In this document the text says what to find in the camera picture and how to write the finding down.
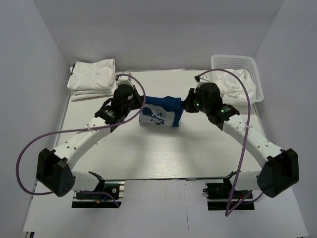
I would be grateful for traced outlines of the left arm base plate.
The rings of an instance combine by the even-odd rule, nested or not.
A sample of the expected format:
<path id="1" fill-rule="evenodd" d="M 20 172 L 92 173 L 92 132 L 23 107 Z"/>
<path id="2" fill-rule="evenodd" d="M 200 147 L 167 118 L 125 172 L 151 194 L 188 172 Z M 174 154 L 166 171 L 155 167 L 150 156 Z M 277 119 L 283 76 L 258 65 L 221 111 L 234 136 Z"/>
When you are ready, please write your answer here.
<path id="1" fill-rule="evenodd" d="M 101 193 L 74 192 L 72 208 L 117 209 L 123 201 L 125 181 L 106 181 Z"/>

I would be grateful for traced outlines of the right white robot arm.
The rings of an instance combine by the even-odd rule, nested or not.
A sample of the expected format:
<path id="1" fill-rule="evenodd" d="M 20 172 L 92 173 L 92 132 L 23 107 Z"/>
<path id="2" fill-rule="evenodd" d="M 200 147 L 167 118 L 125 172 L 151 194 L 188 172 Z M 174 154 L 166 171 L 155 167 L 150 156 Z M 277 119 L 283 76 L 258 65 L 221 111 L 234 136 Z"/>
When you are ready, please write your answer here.
<path id="1" fill-rule="evenodd" d="M 258 190 L 274 198 L 299 181 L 298 154 L 293 149 L 283 150 L 269 142 L 255 129 L 247 126 L 239 111 L 225 104 L 214 83 L 200 83 L 189 90 L 182 103 L 188 113 L 204 113 L 209 122 L 227 133 L 248 151 L 261 170 L 237 170 L 224 178 L 224 193 L 231 198 L 242 190 Z"/>

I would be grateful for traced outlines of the white t shirt stack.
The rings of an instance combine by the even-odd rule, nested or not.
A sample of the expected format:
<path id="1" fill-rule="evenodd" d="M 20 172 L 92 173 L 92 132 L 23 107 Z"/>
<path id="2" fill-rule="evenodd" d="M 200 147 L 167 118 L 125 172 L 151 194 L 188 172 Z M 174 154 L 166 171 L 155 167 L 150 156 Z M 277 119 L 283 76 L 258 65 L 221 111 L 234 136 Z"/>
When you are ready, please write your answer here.
<path id="1" fill-rule="evenodd" d="M 117 89 L 115 71 L 115 59 L 105 59 L 94 63 L 77 61 L 70 68 L 67 83 L 70 100 L 112 96 Z"/>

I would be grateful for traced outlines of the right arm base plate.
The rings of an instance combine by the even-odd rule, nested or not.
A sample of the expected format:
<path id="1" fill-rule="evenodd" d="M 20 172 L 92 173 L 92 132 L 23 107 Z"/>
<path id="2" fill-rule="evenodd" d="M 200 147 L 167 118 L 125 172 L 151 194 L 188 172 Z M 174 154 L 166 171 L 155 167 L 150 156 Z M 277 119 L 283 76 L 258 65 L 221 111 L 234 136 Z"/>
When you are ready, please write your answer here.
<path id="1" fill-rule="evenodd" d="M 208 210 L 225 211 L 230 191 L 231 189 L 224 183 L 206 183 L 206 187 L 203 189 L 203 194 L 207 196 Z M 235 190 L 229 209 L 246 196 L 247 193 L 247 190 Z M 252 200 L 253 195 L 250 194 L 248 198 L 236 208 L 236 210 L 254 210 L 255 206 L 251 202 Z"/>

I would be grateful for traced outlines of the blue t shirt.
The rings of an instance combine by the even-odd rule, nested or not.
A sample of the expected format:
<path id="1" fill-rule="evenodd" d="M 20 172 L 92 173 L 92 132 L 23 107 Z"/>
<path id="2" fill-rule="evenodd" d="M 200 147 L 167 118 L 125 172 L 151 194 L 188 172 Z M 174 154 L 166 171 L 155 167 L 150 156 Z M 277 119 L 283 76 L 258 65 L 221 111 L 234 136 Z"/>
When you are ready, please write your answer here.
<path id="1" fill-rule="evenodd" d="M 179 127 L 183 111 L 181 98 L 147 96 L 145 106 L 139 114 L 139 122 Z"/>

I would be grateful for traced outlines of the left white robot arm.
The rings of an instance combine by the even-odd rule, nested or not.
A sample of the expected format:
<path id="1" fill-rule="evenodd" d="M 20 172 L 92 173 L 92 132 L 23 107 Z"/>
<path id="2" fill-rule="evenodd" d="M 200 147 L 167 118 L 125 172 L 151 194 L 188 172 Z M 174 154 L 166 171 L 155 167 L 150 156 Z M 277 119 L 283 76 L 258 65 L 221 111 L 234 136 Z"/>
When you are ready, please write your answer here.
<path id="1" fill-rule="evenodd" d="M 105 180 L 95 172 L 74 172 L 73 168 L 95 144 L 123 124 L 132 110 L 140 110 L 143 99 L 131 83 L 120 84 L 83 131 L 54 149 L 43 149 L 39 153 L 37 180 L 58 197 L 70 191 L 87 191 L 94 198 L 101 197 Z"/>

